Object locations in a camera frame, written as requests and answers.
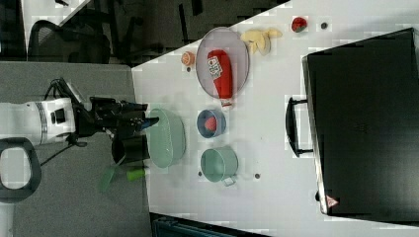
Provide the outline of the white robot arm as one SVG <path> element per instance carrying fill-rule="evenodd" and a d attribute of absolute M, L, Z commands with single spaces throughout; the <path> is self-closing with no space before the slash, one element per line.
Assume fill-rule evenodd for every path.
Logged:
<path fill-rule="evenodd" d="M 154 126 L 143 104 L 92 97 L 90 108 L 77 99 L 3 103 L 1 105 L 1 203 L 14 205 L 35 193 L 42 181 L 43 163 L 36 148 L 65 142 L 68 147 L 86 145 L 80 139 L 105 132 L 123 142 Z"/>

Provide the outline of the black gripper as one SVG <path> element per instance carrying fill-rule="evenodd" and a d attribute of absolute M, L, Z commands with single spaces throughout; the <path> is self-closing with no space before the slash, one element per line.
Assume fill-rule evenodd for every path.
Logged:
<path fill-rule="evenodd" d="M 82 103 L 74 105 L 79 137 L 109 131 L 116 139 L 128 139 L 159 122 L 159 118 L 145 118 L 146 104 L 99 97 L 91 97 L 90 102 L 90 110 Z"/>

